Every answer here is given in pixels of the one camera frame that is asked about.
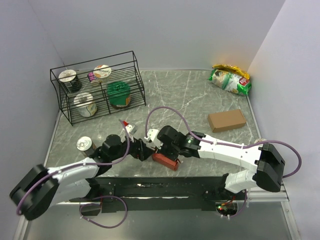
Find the red paper box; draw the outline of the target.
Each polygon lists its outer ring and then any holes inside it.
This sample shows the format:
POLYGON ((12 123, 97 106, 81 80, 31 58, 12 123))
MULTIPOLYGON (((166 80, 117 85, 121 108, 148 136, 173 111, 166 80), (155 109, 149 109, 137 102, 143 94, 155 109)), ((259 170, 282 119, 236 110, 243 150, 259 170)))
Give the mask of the red paper box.
POLYGON ((177 171, 179 164, 181 163, 179 159, 171 160, 161 153, 154 153, 151 155, 151 157, 153 161, 165 166, 168 169, 171 169, 172 171, 177 171))

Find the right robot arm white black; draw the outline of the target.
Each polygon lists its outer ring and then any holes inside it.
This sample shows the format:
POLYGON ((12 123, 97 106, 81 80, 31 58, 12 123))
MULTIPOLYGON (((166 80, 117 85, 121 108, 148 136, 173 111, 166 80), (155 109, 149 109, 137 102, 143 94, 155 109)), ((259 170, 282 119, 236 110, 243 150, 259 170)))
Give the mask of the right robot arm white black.
POLYGON ((223 199, 228 200, 242 190, 255 187, 272 193, 281 190, 285 161, 270 143, 256 146, 232 144, 200 132, 183 134, 169 125, 151 137, 151 141, 167 158, 214 159, 242 167, 242 171, 223 176, 218 187, 223 199))

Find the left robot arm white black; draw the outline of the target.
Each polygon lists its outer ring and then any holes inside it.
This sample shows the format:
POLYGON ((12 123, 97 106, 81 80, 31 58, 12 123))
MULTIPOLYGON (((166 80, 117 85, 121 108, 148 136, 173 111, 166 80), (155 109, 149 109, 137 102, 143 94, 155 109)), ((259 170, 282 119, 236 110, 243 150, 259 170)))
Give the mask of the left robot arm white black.
POLYGON ((142 139, 125 138, 111 134, 91 155, 81 161, 61 167, 34 166, 9 194, 16 205, 16 213, 32 221, 59 202, 76 198, 94 201, 99 188, 91 179, 106 173, 127 155, 140 161, 149 158, 155 149, 142 139))

